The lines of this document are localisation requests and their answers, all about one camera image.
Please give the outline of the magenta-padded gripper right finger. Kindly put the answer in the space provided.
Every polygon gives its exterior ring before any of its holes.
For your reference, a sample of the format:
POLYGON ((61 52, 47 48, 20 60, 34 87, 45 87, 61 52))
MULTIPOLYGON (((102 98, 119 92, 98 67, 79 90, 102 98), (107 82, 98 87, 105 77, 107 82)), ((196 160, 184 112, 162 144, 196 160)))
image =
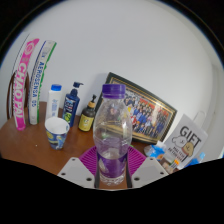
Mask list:
POLYGON ((143 187, 167 175, 155 158, 146 157, 133 147, 128 149, 126 176, 129 188, 143 187))

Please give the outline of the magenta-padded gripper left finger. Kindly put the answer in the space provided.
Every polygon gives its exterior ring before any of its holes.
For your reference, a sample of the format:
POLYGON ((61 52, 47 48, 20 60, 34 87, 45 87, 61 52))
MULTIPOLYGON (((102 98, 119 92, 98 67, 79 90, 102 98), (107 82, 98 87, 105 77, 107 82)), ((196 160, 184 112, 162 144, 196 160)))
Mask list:
POLYGON ((84 188, 94 189, 97 174, 96 147, 85 151, 80 157, 71 157, 58 176, 84 188))

